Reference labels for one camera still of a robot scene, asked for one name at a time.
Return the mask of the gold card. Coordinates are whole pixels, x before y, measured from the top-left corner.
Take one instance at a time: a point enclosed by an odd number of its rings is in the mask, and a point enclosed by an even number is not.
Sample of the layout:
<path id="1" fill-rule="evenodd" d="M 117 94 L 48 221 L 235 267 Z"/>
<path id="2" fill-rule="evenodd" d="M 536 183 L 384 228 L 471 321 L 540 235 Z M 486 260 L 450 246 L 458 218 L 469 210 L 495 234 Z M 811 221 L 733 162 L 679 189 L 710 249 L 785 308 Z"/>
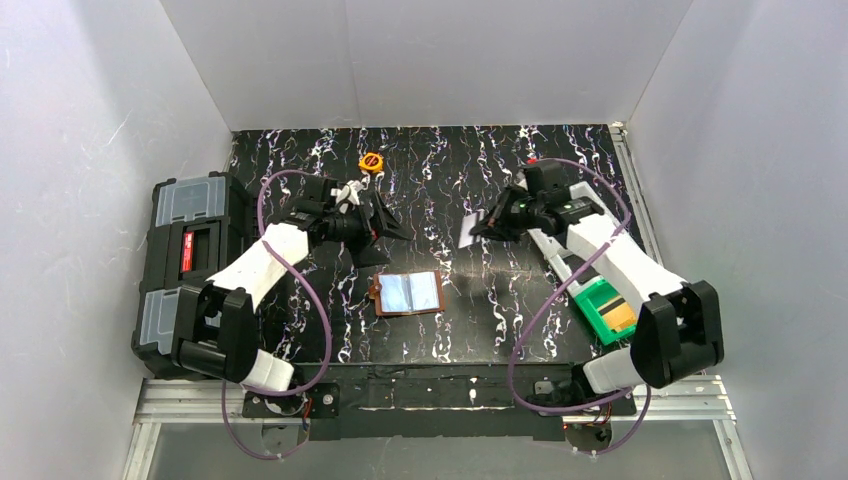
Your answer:
<path id="1" fill-rule="evenodd" d="M 598 313 L 604 325 L 612 332 L 622 332 L 637 323 L 637 315 L 621 295 L 601 305 Z"/>

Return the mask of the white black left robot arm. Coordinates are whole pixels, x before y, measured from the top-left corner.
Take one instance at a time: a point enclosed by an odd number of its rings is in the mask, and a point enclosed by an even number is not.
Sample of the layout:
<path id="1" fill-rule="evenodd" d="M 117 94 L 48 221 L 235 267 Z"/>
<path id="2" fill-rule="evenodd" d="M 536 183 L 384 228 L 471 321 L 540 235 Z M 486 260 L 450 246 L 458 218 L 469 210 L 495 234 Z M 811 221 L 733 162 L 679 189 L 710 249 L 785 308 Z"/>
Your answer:
<path id="1" fill-rule="evenodd" d="M 314 287 L 296 266 L 324 243 L 343 245 L 356 268 L 385 265 L 381 238 L 410 241 L 414 235 L 385 204 L 381 194 L 358 179 L 341 182 L 306 175 L 299 194 L 289 198 L 274 223 L 257 219 L 259 238 L 243 254 L 203 283 L 179 287 L 170 359 L 173 364 L 241 385 L 269 397 L 300 395 L 316 385 L 332 357 L 329 316 Z M 292 276 L 317 308 L 325 337 L 324 358 L 308 382 L 294 386 L 294 367 L 264 350 L 257 311 L 285 276 Z"/>

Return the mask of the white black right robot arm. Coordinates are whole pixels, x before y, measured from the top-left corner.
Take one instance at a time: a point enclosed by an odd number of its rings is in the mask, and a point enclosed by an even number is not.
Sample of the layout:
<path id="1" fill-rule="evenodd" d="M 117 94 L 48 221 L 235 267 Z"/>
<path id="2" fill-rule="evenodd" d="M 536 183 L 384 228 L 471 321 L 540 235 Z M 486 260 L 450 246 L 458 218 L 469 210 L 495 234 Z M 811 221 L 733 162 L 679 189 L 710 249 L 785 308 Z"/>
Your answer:
<path id="1" fill-rule="evenodd" d="M 616 291 L 616 306 L 636 315 L 627 347 L 572 367 L 562 387 L 566 406 L 577 406 L 626 388 L 663 388 L 724 359 L 719 296 L 706 281 L 689 282 L 650 258 L 626 232 L 631 216 L 616 219 L 599 195 L 582 181 L 569 180 L 561 159 L 523 167 L 488 211 L 466 216 L 461 247 L 486 238 L 517 242 L 540 234 L 552 268 L 561 255 L 583 260 L 562 282 L 568 287 L 593 269 Z"/>

